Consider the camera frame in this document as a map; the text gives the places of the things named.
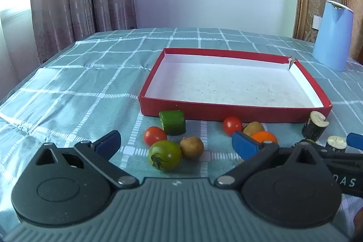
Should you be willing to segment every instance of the cucumber piece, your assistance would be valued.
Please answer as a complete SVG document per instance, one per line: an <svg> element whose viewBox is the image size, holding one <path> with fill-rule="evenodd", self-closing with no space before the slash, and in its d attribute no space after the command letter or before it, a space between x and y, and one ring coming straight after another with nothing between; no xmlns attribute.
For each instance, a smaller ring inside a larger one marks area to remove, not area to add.
<svg viewBox="0 0 363 242"><path fill-rule="evenodd" d="M182 111L159 112L161 128L169 136L178 136L186 133L185 118Z"/></svg>

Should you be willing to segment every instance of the green tomato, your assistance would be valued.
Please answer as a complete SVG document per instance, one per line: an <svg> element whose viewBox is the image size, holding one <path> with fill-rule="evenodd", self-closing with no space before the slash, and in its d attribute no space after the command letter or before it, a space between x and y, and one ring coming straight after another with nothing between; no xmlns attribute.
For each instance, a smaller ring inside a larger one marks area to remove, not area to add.
<svg viewBox="0 0 363 242"><path fill-rule="evenodd" d="M156 169L170 171L179 165L182 151L176 143L167 140L158 141L150 147L148 158Z"/></svg>

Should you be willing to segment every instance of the red box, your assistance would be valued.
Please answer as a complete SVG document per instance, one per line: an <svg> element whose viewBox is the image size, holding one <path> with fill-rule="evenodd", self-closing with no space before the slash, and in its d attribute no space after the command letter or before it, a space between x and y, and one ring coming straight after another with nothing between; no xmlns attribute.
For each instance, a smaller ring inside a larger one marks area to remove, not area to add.
<svg viewBox="0 0 363 242"><path fill-rule="evenodd" d="M139 102L145 116L182 110L186 119L305 122L313 110L326 117L332 104L319 84L286 56L222 49L165 48Z"/></svg>

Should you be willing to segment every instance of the red tomato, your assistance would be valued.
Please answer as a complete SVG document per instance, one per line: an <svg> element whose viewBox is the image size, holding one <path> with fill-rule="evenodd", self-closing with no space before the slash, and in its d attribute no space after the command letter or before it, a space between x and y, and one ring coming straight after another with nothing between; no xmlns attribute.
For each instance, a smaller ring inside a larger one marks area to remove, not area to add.
<svg viewBox="0 0 363 242"><path fill-rule="evenodd" d="M227 117L223 121L223 129L226 134L232 136L237 130L242 130L242 122L237 117Z"/></svg>
<svg viewBox="0 0 363 242"><path fill-rule="evenodd" d="M158 141L164 141L167 139L168 138L166 136L165 131L163 131L160 127L157 127L157 126L149 127L144 132L144 142L148 146L151 146Z"/></svg>

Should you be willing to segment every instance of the kettle lid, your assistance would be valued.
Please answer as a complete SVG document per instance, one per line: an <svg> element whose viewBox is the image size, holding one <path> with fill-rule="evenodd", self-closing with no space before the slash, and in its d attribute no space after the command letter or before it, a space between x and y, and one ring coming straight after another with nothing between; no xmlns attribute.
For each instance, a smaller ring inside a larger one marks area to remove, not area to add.
<svg viewBox="0 0 363 242"><path fill-rule="evenodd" d="M335 5L335 6L337 6L337 7L340 7L340 8L342 8L342 9L346 9L346 10L348 10L348 11L350 11L350 12L352 12L353 13L353 11L350 9L350 8L348 8L347 6L345 6L345 5L342 5L341 3L339 3L339 2L336 2L336 1L334 1L334 0L327 0L326 2L329 2L329 3L331 3L331 4L333 4L333 5Z"/></svg>

